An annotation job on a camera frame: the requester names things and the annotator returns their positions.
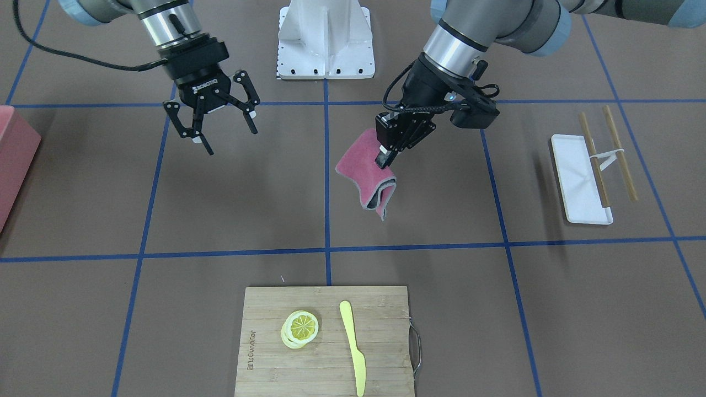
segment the blue tape line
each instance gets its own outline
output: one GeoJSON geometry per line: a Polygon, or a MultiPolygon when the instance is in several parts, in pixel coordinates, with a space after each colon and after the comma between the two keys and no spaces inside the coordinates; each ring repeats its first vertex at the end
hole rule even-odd
{"type": "Polygon", "coordinates": [[[671,237],[642,237],[623,239],[583,239],[583,240],[556,240],[556,241],[529,241],[510,242],[511,247],[547,247],[553,245],[594,245],[594,244],[636,244],[645,242],[671,242],[671,237]]]}
{"type": "Polygon", "coordinates": [[[260,102],[258,106],[320,106],[323,102],[260,102]]]}
{"type": "MultiPolygon", "coordinates": [[[[681,236],[679,241],[706,241],[706,236],[681,236]]],[[[636,237],[622,239],[580,239],[580,240],[542,240],[509,242],[510,247],[548,247],[556,245],[600,245],[600,244],[640,244],[650,242],[672,242],[671,237],[636,237]]],[[[409,245],[379,245],[379,246],[348,246],[331,247],[330,252],[369,252],[369,251],[423,251],[437,249],[482,249],[502,248],[504,242],[479,242],[458,244],[409,244],[409,245]]],[[[165,258],[193,258],[206,256],[256,256],[256,255],[296,255],[296,254],[322,254],[326,253],[325,247],[318,248],[291,248],[291,249],[245,249],[230,251],[189,251],[189,252],[155,252],[144,254],[144,259],[165,258]]],[[[58,261],[109,261],[120,259],[138,259],[140,254],[105,254],[105,255],[74,255],[74,256],[24,256],[0,258],[0,263],[28,263],[28,262],[58,262],[58,261]]]]}
{"type": "Polygon", "coordinates": [[[615,100],[497,100],[497,103],[518,105],[523,103],[615,103],[615,100]]]}
{"type": "Polygon", "coordinates": [[[18,109],[61,109],[92,107],[162,107],[161,103],[47,103],[34,105],[13,105],[18,109]]]}
{"type": "Polygon", "coordinates": [[[128,337],[130,336],[130,325],[132,324],[132,314],[135,310],[135,298],[137,296],[137,288],[140,283],[140,274],[142,273],[142,258],[137,260],[135,267],[135,276],[133,277],[133,286],[130,291],[130,302],[128,303],[128,312],[125,316],[125,327],[123,327],[123,338],[120,341],[120,353],[118,353],[118,363],[115,366],[115,377],[113,378],[113,389],[110,393],[111,397],[118,396],[118,387],[120,386],[120,377],[123,374],[123,363],[125,362],[125,350],[128,346],[128,337]]]}
{"type": "Polygon", "coordinates": [[[646,99],[646,100],[624,100],[621,99],[622,103],[706,103],[706,99],[646,99]]]}
{"type": "Polygon", "coordinates": [[[16,258],[0,258],[0,263],[32,263],[32,262],[68,262],[68,261],[116,261],[119,259],[137,259],[138,254],[115,255],[67,255],[67,256],[25,256],[16,258]]]}
{"type": "Polygon", "coordinates": [[[503,207],[500,205],[500,195],[498,194],[498,185],[495,181],[495,173],[493,172],[493,163],[490,159],[490,150],[488,150],[488,141],[486,140],[485,130],[481,130],[481,140],[483,141],[483,153],[485,154],[486,164],[488,166],[488,176],[493,188],[493,197],[495,198],[495,207],[498,211],[498,220],[500,221],[500,230],[503,233],[503,245],[505,246],[505,255],[508,257],[508,266],[510,268],[510,277],[513,279],[513,289],[515,290],[515,301],[517,302],[517,312],[520,314],[520,323],[522,323],[522,333],[525,336],[525,346],[527,347],[527,357],[529,358],[529,366],[532,370],[532,379],[534,380],[534,390],[537,397],[542,397],[542,385],[539,383],[539,373],[537,371],[537,363],[534,361],[534,350],[532,349],[532,339],[530,338],[530,329],[527,326],[527,318],[525,316],[525,306],[522,304],[522,295],[520,294],[520,284],[517,282],[517,273],[515,272],[515,262],[513,253],[508,240],[508,231],[505,228],[505,217],[503,216],[503,207]]]}
{"type": "Polygon", "coordinates": [[[471,248],[500,248],[502,242],[478,242],[468,244],[411,244],[411,245],[379,245],[358,247],[331,247],[331,252],[369,252],[369,251],[420,251],[425,249],[471,249],[471,248]]]}
{"type": "MultiPolygon", "coordinates": [[[[44,3],[44,9],[42,10],[42,15],[40,16],[39,22],[37,22],[37,27],[35,28],[35,33],[32,35],[32,40],[36,40],[37,36],[39,36],[40,34],[42,24],[44,23],[44,17],[47,16],[47,10],[49,10],[49,3],[50,0],[47,0],[44,3]]],[[[25,66],[27,66],[27,60],[30,58],[30,54],[32,54],[32,48],[33,46],[31,44],[27,47],[27,52],[25,53],[25,57],[22,59],[22,63],[20,64],[19,70],[17,70],[14,82],[12,82],[12,88],[10,88],[10,93],[7,95],[5,105],[9,105],[12,102],[12,98],[15,96],[15,90],[17,90],[17,85],[20,83],[22,73],[25,71],[25,66]]]]}
{"type": "Polygon", "coordinates": [[[676,239],[679,241],[706,241],[706,236],[684,236],[676,239]]]}
{"type": "Polygon", "coordinates": [[[330,153],[329,153],[329,122],[328,122],[328,80],[323,80],[323,140],[324,140],[324,233],[326,247],[326,285],[332,285],[331,276],[331,200],[330,200],[330,153]]]}
{"type": "Polygon", "coordinates": [[[241,251],[192,251],[192,252],[156,252],[144,254],[145,259],[164,258],[203,258],[209,256],[255,256],[255,255],[288,255],[288,254],[320,254],[326,248],[291,248],[291,249],[245,249],[241,251]]]}
{"type": "Polygon", "coordinates": [[[691,270],[689,269],[688,263],[686,263],[686,258],[684,257],[681,247],[679,246],[679,240],[676,238],[676,235],[674,233],[674,229],[671,226],[671,222],[669,221],[669,217],[666,214],[666,210],[664,209],[664,205],[662,204],[662,199],[659,197],[659,193],[657,192],[657,185],[654,183],[654,180],[652,179],[652,175],[650,174],[650,170],[647,168],[647,162],[645,162],[645,158],[642,156],[642,151],[640,150],[640,146],[638,145],[638,140],[635,137],[635,134],[633,133],[633,128],[630,125],[630,121],[628,120],[628,115],[625,112],[625,109],[623,108],[622,101],[620,97],[618,96],[618,91],[615,88],[615,85],[613,84],[613,78],[611,77],[610,72],[608,72],[608,67],[606,66],[606,62],[603,59],[603,56],[601,55],[601,51],[598,48],[598,44],[596,42],[596,38],[593,35],[593,32],[591,31],[591,27],[588,24],[588,20],[586,19],[586,16],[581,16],[583,18],[583,23],[586,26],[586,31],[588,32],[588,35],[591,39],[591,43],[593,44],[593,48],[596,52],[596,55],[598,56],[598,60],[601,62],[601,67],[603,68],[603,72],[606,75],[606,79],[608,80],[608,84],[611,87],[611,90],[613,91],[613,95],[616,98],[616,101],[618,103],[618,108],[620,109],[621,116],[623,117],[623,121],[625,122],[626,127],[628,128],[628,133],[630,134],[630,139],[633,141],[633,145],[635,146],[635,152],[638,155],[638,159],[640,159],[640,164],[642,165],[642,169],[645,171],[645,176],[647,177],[647,181],[650,183],[650,188],[652,189],[652,194],[654,195],[654,199],[657,201],[657,205],[659,206],[659,211],[662,213],[662,217],[664,219],[664,223],[666,225],[667,230],[669,231],[669,235],[671,236],[673,242],[674,242],[674,248],[676,249],[676,253],[679,255],[679,260],[681,260],[681,265],[684,268],[684,273],[686,273],[686,277],[689,280],[689,283],[691,284],[691,289],[694,292],[694,296],[696,298],[696,301],[699,304],[699,307],[701,308],[701,313],[704,316],[704,319],[706,319],[706,305],[704,305],[703,298],[701,298],[701,294],[698,290],[698,287],[696,285],[696,282],[693,279],[693,276],[691,275],[691,270]]]}
{"type": "MultiPolygon", "coordinates": [[[[390,102],[390,104],[395,105],[398,102],[390,102]]],[[[361,105],[378,105],[382,106],[383,103],[382,101],[379,100],[350,100],[350,101],[335,101],[335,102],[329,102],[329,105],[334,105],[334,106],[341,106],[341,105],[347,105],[347,106],[361,106],[361,105]]]]}
{"type": "MultiPolygon", "coordinates": [[[[171,99],[177,93],[177,87],[172,86],[171,99]]],[[[130,302],[128,303],[128,312],[125,316],[125,327],[123,329],[123,338],[120,342],[120,352],[118,353],[118,362],[115,367],[115,378],[113,379],[113,389],[111,397],[117,397],[118,388],[120,387],[120,378],[123,373],[123,363],[125,361],[125,352],[127,350],[128,338],[130,336],[130,325],[132,324],[133,311],[135,309],[135,301],[137,299],[138,286],[140,284],[140,274],[142,273],[142,262],[147,247],[147,237],[150,232],[150,222],[152,221],[152,210],[155,206],[155,196],[157,195],[157,185],[160,181],[160,173],[162,171],[162,159],[164,158],[164,147],[167,145],[167,132],[169,131],[169,117],[164,118],[164,129],[162,130],[162,142],[160,143],[160,152],[157,156],[157,165],[155,166],[155,176],[152,179],[152,191],[150,192],[150,201],[145,214],[145,226],[142,231],[142,241],[140,243],[140,254],[135,267],[135,276],[133,278],[133,287],[130,291],[130,302]]]]}

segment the pink cloth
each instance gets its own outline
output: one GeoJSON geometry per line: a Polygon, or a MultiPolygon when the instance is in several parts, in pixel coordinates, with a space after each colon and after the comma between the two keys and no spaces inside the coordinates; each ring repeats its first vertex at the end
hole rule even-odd
{"type": "Polygon", "coordinates": [[[0,106],[0,232],[42,137],[12,106],[0,106]]]}
{"type": "Polygon", "coordinates": [[[363,208],[375,210],[380,219],[385,220],[397,180],[389,167],[381,170],[375,163],[379,151],[375,129],[367,129],[343,155],[336,172],[355,183],[363,208]]]}

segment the wooden cutting board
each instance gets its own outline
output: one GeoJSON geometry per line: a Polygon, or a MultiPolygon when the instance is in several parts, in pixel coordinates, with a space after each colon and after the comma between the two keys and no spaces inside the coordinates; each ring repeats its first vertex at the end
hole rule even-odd
{"type": "Polygon", "coordinates": [[[365,396],[413,397],[407,287],[249,287],[245,290],[236,397],[356,397],[355,375],[338,305],[351,302],[365,355],[365,396]],[[316,338],[301,349],[280,330],[296,310],[316,316],[316,338]]]}

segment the white tray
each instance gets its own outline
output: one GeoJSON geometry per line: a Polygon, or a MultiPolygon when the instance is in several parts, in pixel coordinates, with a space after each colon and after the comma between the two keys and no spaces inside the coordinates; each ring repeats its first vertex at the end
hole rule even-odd
{"type": "Polygon", "coordinates": [[[551,137],[551,149],[566,219],[571,223],[612,224],[610,207],[601,206],[583,136],[555,134],[551,137]]]}

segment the yellow lemon slice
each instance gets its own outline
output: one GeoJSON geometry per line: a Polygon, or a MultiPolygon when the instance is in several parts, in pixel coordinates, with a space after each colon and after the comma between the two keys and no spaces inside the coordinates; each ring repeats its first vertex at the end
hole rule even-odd
{"type": "Polygon", "coordinates": [[[282,342],[292,349],[302,348],[318,333],[318,320],[313,314],[297,310],[282,325],[282,342]]]}

